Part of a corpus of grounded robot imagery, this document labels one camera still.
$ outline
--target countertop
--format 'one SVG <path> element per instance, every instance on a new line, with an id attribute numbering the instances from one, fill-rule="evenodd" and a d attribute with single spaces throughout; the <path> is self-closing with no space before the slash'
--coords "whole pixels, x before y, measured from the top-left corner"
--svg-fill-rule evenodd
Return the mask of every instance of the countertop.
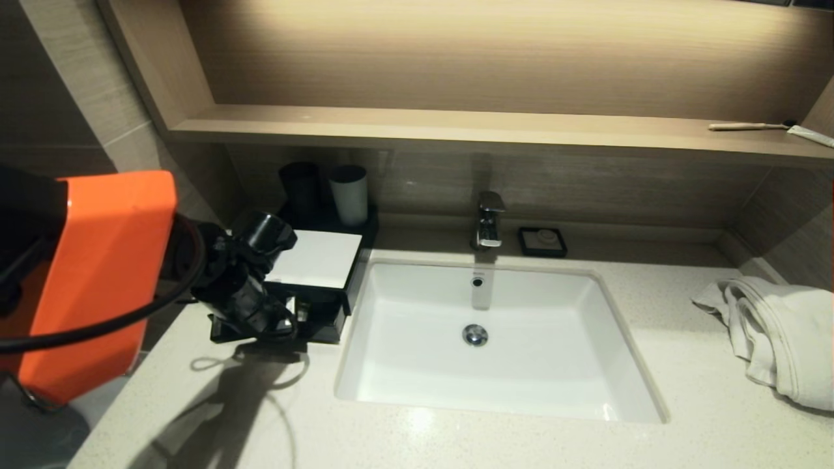
<path id="1" fill-rule="evenodd" d="M 383 230 L 375 260 L 471 265 L 466 238 Z M 233 358 L 208 310 L 180 314 L 73 460 L 122 467 L 831 467 L 832 420 L 747 380 L 726 327 L 690 297 L 738 270 L 709 245 L 570 241 L 570 259 L 494 252 L 496 267 L 593 270 L 659 393 L 642 424 L 341 401 L 342 345 L 295 363 Z"/>

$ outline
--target white sink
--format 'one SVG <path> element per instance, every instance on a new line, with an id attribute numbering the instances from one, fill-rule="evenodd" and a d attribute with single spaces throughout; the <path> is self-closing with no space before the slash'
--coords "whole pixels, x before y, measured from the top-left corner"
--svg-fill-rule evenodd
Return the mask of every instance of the white sink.
<path id="1" fill-rule="evenodd" d="M 338 398 L 662 421 L 624 325 L 590 275 L 375 264 L 363 289 Z M 482 346 L 464 340 L 472 324 L 487 331 Z"/>

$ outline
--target chrome faucet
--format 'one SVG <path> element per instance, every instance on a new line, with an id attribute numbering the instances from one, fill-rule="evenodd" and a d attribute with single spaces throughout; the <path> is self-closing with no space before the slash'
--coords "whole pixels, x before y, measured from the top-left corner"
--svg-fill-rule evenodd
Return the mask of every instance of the chrome faucet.
<path id="1" fill-rule="evenodd" d="M 475 221 L 475 235 L 470 246 L 476 251 L 486 251 L 501 245 L 498 214 L 506 211 L 504 200 L 495 192 L 478 194 L 478 219 Z"/>

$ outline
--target black soap dish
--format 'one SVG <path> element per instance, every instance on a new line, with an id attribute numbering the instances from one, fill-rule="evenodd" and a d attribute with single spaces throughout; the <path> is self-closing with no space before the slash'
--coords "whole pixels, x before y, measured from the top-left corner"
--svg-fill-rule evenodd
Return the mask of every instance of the black soap dish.
<path id="1" fill-rule="evenodd" d="M 531 257 L 565 257 L 568 245 L 556 228 L 519 228 L 519 245 L 524 255 Z"/>

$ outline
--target folded towel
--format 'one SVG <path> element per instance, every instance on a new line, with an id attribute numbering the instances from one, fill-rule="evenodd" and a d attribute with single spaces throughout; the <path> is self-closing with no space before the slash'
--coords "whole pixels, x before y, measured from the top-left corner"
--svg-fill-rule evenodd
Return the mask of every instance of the folded towel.
<path id="1" fill-rule="evenodd" d="M 692 301 L 721 315 L 746 375 L 803 406 L 834 410 L 831 348 L 834 295 L 756 277 L 720 280 Z"/>

